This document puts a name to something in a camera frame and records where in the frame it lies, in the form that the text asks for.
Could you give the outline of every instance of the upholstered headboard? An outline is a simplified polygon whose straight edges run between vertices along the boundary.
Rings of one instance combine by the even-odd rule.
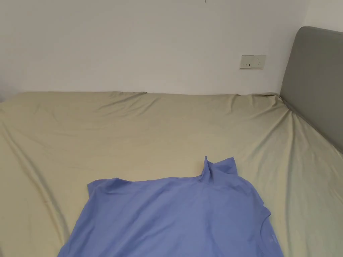
[[[343,150],[343,33],[299,29],[282,83],[284,102]]]

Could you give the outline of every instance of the fitted sheet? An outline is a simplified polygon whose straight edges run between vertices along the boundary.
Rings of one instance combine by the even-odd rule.
[[[0,256],[56,256],[87,184],[233,156],[285,256],[343,253],[343,155],[278,96],[23,93],[0,103]]]

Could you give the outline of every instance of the mattress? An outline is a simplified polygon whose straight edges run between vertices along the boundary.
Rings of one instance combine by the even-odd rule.
[[[0,103],[0,256],[56,256],[87,184],[233,156],[285,256],[343,253],[343,155],[278,96],[23,93]]]

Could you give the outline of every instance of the wall outlet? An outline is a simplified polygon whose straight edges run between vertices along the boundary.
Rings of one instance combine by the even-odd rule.
[[[242,55],[242,59],[240,61],[240,69],[252,69],[257,68],[261,69],[264,67],[265,55]]]

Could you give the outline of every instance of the wall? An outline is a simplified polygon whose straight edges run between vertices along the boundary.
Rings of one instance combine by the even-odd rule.
[[[0,94],[279,92],[307,0],[2,0]],[[264,70],[239,70],[266,54]]]
[[[342,0],[311,0],[304,25],[343,32],[342,10]]]

